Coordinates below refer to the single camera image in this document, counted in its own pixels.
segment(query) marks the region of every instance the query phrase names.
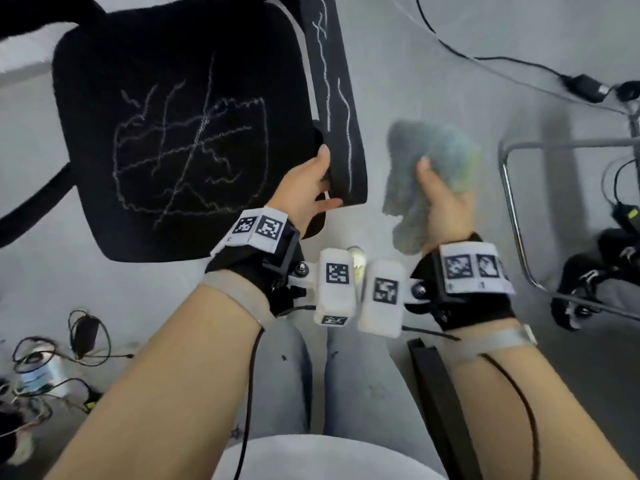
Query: gray pants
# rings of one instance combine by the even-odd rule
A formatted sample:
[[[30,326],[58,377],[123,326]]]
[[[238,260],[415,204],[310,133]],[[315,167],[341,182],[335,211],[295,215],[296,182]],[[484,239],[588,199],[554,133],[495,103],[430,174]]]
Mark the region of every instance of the gray pants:
[[[446,476],[431,437],[385,339],[330,328],[324,373],[324,431],[395,450]],[[278,320],[256,355],[250,439],[309,433],[312,367],[300,331]],[[246,398],[229,446],[242,441]]]

